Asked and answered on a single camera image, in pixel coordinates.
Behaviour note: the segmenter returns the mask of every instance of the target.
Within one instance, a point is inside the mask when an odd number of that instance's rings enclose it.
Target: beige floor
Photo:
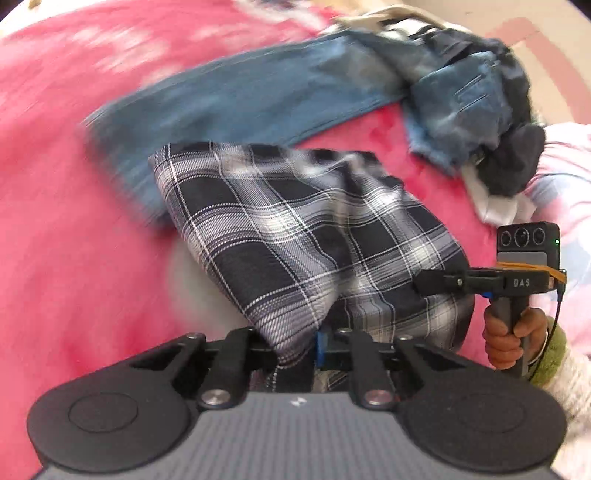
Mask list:
[[[348,14],[383,0],[316,0]],[[567,0],[406,0],[407,4],[510,45],[532,83],[532,101],[548,123],[591,124],[591,22]]]

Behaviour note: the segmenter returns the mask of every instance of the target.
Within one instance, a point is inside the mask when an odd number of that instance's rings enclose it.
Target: red blanket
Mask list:
[[[25,428],[39,395],[186,329],[165,285],[173,236],[135,220],[86,158],[81,121],[164,76],[301,41],[324,24],[315,15],[270,14],[244,1],[120,0],[0,41],[4,479],[25,480],[39,467]],[[472,264],[493,261],[494,231],[480,224],[461,182],[407,153],[398,106],[333,128],[306,146],[374,151],[448,226]],[[475,318],[482,318],[482,305]],[[482,360],[481,327],[473,322],[465,352]]]

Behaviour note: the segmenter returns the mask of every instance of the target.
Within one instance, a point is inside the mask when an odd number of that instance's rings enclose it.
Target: green cuff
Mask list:
[[[548,328],[551,330],[554,324],[554,319],[548,317]],[[566,352],[566,335],[559,325],[556,326],[554,335],[548,344],[548,349],[544,356],[540,359],[540,366],[535,375],[530,379],[530,382],[536,387],[543,387],[556,375],[564,354]],[[537,364],[530,367],[530,372],[535,370]]]

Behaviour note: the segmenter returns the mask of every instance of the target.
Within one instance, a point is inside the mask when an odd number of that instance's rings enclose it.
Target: gray ribbed surface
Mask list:
[[[346,393],[250,393],[237,408],[202,415],[179,448],[151,465],[102,476],[50,468],[38,479],[97,477],[105,480],[495,478],[462,472],[435,461],[407,439],[393,416],[358,408]],[[549,470],[503,476],[505,480],[557,478]]]

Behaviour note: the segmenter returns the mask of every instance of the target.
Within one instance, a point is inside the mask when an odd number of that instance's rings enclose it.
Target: black and white plaid cloth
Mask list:
[[[150,163],[193,256],[280,368],[298,364],[323,322],[380,342],[463,342],[472,297],[423,298],[412,280],[466,257],[373,154],[198,142],[166,145]]]

